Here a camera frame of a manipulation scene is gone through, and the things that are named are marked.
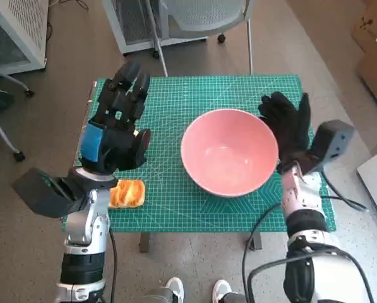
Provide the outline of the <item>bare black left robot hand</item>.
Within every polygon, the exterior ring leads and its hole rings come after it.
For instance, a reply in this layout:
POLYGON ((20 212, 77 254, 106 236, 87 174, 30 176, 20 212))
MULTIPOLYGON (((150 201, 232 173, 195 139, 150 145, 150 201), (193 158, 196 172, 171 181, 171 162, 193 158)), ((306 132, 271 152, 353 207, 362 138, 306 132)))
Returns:
POLYGON ((145 110, 150 75, 137 62, 127 62, 106 79, 98 107, 81 140, 81 165, 97 174, 134 170, 146 162, 151 131, 135 131, 145 110))

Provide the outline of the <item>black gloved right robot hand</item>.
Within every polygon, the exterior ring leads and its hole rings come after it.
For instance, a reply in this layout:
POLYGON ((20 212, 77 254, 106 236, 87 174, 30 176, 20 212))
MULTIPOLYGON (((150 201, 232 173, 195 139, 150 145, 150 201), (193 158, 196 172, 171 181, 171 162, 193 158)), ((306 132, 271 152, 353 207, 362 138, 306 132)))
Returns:
POLYGON ((278 144, 280 174, 288 172, 296 165, 302 175, 318 169, 318 158, 308 150, 311 108, 309 95, 303 93, 299 107, 280 92, 264 95, 258 106, 260 119, 271 129, 278 144))

